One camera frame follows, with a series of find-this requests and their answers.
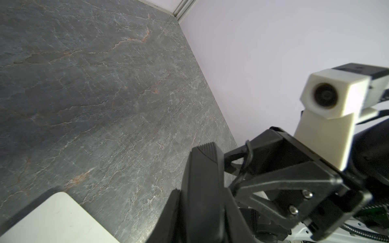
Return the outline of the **silver laptop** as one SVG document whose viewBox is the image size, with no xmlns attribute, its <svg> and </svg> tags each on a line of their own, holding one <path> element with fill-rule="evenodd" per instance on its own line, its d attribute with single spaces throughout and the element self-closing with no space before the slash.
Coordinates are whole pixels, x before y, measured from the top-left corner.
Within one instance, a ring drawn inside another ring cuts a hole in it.
<svg viewBox="0 0 389 243">
<path fill-rule="evenodd" d="M 58 192 L 1 236 L 2 243 L 117 243 L 70 195 Z"/>
</svg>

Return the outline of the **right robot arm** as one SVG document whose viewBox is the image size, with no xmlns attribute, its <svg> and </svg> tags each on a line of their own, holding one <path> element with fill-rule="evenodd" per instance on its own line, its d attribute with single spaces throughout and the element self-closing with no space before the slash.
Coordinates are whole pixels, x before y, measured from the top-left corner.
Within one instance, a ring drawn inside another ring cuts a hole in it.
<svg viewBox="0 0 389 243">
<path fill-rule="evenodd" d="M 341 171 L 284 130 L 271 127 L 224 156 L 230 189 L 259 240 L 280 241 L 304 224 L 312 242 L 338 229 L 389 240 L 389 122 L 353 137 Z"/>
</svg>

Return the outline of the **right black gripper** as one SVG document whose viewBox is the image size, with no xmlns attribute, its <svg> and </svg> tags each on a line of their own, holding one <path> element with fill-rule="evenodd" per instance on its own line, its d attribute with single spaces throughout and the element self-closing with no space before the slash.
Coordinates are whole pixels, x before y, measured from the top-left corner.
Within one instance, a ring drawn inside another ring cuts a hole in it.
<svg viewBox="0 0 389 243">
<path fill-rule="evenodd" d="M 328 238 L 372 200 L 372 194 L 280 128 L 271 127 L 227 152 L 236 202 L 284 229 L 303 223 L 313 241 Z"/>
</svg>

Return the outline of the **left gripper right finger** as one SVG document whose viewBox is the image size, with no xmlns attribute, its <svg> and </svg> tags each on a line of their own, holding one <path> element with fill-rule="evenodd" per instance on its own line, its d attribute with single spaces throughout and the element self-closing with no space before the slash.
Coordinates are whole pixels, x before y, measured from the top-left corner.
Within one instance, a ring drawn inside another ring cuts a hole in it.
<svg viewBox="0 0 389 243">
<path fill-rule="evenodd" d="M 224 153 L 214 142 L 192 148 L 181 184 L 183 243 L 254 243 L 231 191 L 224 186 Z"/>
</svg>

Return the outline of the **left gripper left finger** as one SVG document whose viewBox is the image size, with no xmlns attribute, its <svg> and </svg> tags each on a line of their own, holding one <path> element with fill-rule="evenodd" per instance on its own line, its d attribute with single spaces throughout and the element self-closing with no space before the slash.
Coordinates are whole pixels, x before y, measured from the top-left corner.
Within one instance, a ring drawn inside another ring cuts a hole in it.
<svg viewBox="0 0 389 243">
<path fill-rule="evenodd" d="M 174 189 L 146 243 L 177 243 L 179 216 L 180 190 Z"/>
</svg>

